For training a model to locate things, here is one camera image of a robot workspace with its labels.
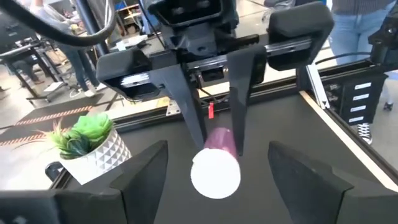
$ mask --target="white pot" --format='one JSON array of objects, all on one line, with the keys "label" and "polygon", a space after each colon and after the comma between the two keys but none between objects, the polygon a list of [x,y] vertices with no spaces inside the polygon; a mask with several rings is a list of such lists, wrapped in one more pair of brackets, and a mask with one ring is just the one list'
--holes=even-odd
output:
[{"label": "white pot", "polygon": [[131,153],[113,128],[102,145],[77,159],[60,159],[61,164],[81,184],[85,184],[131,158]]}]

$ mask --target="pink cup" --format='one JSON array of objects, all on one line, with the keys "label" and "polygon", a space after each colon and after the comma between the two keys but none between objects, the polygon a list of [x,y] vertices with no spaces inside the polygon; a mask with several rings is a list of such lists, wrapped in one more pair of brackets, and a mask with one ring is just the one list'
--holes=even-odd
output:
[{"label": "pink cup", "polygon": [[232,195],[241,182],[232,131],[216,128],[208,136],[205,148],[193,158],[191,181],[202,195],[222,199]]}]

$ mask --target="jeans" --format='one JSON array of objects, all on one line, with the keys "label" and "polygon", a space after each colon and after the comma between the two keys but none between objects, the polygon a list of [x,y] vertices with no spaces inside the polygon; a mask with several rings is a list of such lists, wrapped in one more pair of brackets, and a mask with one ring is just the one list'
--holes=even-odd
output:
[{"label": "jeans", "polygon": [[39,78],[37,78],[37,75],[33,72],[33,66],[27,63],[24,60],[16,61],[12,63],[12,65],[17,69],[17,70],[22,70],[25,75],[27,75],[33,82],[37,82]]},{"label": "jeans", "polygon": [[88,91],[88,87],[85,81],[85,75],[93,86],[97,87],[100,83],[95,77],[95,72],[91,67],[91,63],[88,60],[88,56],[83,49],[78,49],[72,46],[57,44],[58,48],[65,54],[69,62],[75,69],[76,79],[83,91]]},{"label": "jeans", "polygon": [[[387,5],[384,9],[375,12],[357,15],[344,16],[333,14],[335,27],[329,36],[329,44],[334,55],[347,54],[352,52],[370,52],[372,45],[368,42],[368,37],[378,31],[383,20],[389,11],[394,7],[395,1]],[[337,58],[337,64],[351,63],[365,59],[367,55],[352,55]],[[391,78],[394,72],[387,72]],[[382,94],[387,97],[387,102],[392,103],[387,86],[384,85]]]}]

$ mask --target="white sneaker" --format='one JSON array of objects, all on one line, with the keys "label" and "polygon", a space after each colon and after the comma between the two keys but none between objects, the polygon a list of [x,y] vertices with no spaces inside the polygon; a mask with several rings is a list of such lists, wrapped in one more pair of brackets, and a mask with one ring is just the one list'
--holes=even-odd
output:
[{"label": "white sneaker", "polygon": [[368,123],[357,125],[358,135],[368,144],[372,144],[373,138],[371,134],[371,127]]},{"label": "white sneaker", "polygon": [[96,91],[100,91],[100,90],[105,89],[106,87],[107,87],[106,85],[100,83],[100,84],[95,88],[95,90],[96,90]]},{"label": "white sneaker", "polygon": [[95,96],[95,93],[93,91],[91,91],[91,90],[88,90],[88,91],[85,91],[85,95],[87,97],[93,97],[93,96]]}]

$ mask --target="red label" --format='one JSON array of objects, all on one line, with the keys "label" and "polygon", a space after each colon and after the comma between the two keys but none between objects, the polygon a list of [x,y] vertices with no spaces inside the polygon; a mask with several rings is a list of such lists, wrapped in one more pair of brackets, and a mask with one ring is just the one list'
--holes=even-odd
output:
[{"label": "red label", "polygon": [[211,102],[209,105],[209,119],[214,118],[214,103]]}]

